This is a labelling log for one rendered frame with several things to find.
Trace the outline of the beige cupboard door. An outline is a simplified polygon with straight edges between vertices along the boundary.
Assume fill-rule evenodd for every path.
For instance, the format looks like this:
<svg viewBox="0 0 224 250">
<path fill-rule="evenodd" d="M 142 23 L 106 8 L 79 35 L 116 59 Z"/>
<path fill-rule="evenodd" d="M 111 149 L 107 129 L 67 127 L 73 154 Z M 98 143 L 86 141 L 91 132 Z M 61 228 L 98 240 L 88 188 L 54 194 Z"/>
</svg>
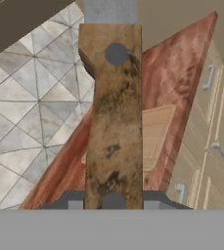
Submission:
<svg viewBox="0 0 224 250">
<path fill-rule="evenodd" d="M 224 129 L 220 129 L 210 140 L 202 178 L 201 209 L 224 209 L 224 160 L 219 151 L 211 147 L 219 142 L 224 149 Z"/>
<path fill-rule="evenodd" d="M 175 202 L 179 202 L 179 192 L 176 190 L 176 184 L 182 184 L 186 187 L 185 201 L 186 205 L 192 209 L 201 209 L 200 199 L 202 198 L 202 178 L 205 168 L 207 150 L 202 146 L 199 152 L 192 153 L 184 144 L 181 144 L 168 190 L 167 197 Z"/>
</svg>

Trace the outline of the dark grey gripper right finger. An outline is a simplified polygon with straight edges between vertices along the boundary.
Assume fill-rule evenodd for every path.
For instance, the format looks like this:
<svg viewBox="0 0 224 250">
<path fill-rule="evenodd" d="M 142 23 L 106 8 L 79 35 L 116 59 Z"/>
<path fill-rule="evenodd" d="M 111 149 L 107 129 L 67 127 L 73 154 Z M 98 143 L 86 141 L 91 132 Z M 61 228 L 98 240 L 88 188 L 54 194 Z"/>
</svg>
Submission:
<svg viewBox="0 0 224 250">
<path fill-rule="evenodd" d="M 159 209 L 183 209 L 190 210 L 190 207 L 171 201 L 164 191 L 159 190 L 144 190 L 144 209 L 159 210 Z"/>
</svg>

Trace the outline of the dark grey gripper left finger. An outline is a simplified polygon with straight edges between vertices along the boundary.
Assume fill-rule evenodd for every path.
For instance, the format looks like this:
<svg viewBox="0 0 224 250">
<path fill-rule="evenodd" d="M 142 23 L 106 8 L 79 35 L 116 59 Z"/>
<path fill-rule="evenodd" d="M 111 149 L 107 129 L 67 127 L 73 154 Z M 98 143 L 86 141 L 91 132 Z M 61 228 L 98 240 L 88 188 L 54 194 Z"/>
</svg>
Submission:
<svg viewBox="0 0 224 250">
<path fill-rule="evenodd" d="M 40 206 L 40 209 L 49 210 L 82 210 L 84 201 L 84 191 L 67 190 L 59 199 L 54 202 L 46 203 Z"/>
</svg>

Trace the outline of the dark brown cupboard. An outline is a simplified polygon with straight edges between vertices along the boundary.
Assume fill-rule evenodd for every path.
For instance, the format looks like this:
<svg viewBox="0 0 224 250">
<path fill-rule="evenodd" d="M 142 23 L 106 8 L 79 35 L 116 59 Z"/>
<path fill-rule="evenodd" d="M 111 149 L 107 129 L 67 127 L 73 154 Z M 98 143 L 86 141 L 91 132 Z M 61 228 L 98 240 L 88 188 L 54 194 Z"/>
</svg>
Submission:
<svg viewBox="0 0 224 250">
<path fill-rule="evenodd" d="M 0 0 L 0 52 L 74 0 Z"/>
</svg>

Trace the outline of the light wooden cutting board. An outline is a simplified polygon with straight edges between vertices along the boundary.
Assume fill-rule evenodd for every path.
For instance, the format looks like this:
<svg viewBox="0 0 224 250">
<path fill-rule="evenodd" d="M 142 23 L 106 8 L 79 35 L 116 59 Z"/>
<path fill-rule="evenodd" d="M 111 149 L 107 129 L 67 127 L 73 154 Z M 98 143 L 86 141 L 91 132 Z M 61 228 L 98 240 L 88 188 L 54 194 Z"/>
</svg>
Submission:
<svg viewBox="0 0 224 250">
<path fill-rule="evenodd" d="M 160 158 L 176 107 L 95 107 L 87 150 L 88 172 L 105 177 L 153 170 Z"/>
</svg>

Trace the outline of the beige drawer front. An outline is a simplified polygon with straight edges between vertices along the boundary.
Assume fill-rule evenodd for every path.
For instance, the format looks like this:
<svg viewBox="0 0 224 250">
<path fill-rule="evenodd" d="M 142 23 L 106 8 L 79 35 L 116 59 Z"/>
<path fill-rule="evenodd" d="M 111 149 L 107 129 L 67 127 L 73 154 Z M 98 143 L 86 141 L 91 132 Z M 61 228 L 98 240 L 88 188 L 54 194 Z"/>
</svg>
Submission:
<svg viewBox="0 0 224 250">
<path fill-rule="evenodd" d="M 215 65 L 215 71 L 210 89 L 204 91 L 202 86 L 207 82 L 210 64 Z M 224 64 L 214 42 L 206 54 L 190 120 L 206 147 L 213 135 L 224 129 Z"/>
</svg>

